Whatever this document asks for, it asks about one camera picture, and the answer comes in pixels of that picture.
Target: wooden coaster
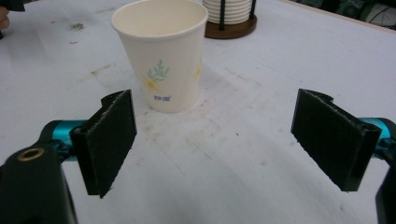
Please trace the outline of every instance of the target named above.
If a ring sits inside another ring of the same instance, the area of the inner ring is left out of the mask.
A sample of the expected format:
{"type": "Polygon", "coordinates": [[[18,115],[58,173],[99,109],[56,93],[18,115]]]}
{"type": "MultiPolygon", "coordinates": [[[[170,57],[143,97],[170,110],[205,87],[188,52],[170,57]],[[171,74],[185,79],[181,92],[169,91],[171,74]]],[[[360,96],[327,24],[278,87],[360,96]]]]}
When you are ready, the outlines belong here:
{"type": "Polygon", "coordinates": [[[219,29],[219,24],[208,21],[206,23],[205,37],[212,39],[235,39],[249,35],[256,28],[257,17],[248,19],[239,24],[224,25],[224,30],[219,29]]]}

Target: cup stack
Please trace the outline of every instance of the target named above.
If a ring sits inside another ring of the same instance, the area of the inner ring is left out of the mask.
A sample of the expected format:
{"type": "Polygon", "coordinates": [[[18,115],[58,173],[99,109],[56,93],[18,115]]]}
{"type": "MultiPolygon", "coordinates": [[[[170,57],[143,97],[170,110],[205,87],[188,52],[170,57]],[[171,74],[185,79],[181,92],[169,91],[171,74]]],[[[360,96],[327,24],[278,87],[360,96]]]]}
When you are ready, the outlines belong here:
{"type": "MultiPolygon", "coordinates": [[[[250,16],[252,0],[226,0],[224,24],[234,25],[247,21],[250,16]]],[[[203,0],[209,13],[208,20],[219,24],[221,0],[203,0]]]]}

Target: black foam pad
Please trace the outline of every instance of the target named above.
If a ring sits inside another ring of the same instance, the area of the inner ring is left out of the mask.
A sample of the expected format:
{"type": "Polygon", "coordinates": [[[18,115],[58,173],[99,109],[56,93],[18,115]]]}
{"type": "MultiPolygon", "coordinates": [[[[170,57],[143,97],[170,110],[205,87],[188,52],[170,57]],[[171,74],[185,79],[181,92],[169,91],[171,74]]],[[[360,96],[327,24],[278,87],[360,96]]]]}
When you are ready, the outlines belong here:
{"type": "Polygon", "coordinates": [[[135,136],[130,91],[103,98],[102,108],[70,132],[88,194],[101,198],[107,194],[135,136]]]}
{"type": "Polygon", "coordinates": [[[348,114],[332,97],[299,90],[291,132],[342,191],[356,191],[381,129],[348,114]]]}

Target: paper cup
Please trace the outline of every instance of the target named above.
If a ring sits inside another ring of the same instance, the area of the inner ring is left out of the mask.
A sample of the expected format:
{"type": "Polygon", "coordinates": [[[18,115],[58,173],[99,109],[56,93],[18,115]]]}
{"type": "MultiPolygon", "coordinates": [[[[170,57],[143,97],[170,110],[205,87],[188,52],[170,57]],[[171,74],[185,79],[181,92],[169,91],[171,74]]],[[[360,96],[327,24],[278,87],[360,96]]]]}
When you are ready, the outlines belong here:
{"type": "Polygon", "coordinates": [[[148,104],[175,113],[198,99],[207,10],[186,0],[144,0],[112,16],[148,104]]]}

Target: white table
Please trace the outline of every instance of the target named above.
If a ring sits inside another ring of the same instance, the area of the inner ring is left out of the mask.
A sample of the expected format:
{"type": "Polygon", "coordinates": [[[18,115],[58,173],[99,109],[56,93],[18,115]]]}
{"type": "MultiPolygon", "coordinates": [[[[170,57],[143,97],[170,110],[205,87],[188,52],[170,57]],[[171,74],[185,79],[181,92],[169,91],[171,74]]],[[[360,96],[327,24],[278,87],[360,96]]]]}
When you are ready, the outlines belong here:
{"type": "Polygon", "coordinates": [[[396,33],[279,0],[257,28],[205,40],[201,96],[178,114],[151,110],[110,17],[126,0],[40,0],[11,12],[0,41],[0,158],[54,119],[87,119],[131,89],[138,135],[107,196],[65,175],[81,224],[376,223],[388,170],[371,160],[342,192],[290,133],[297,91],[320,91],[356,117],[396,120],[396,33]],[[81,23],[82,29],[72,29],[81,23]]]}

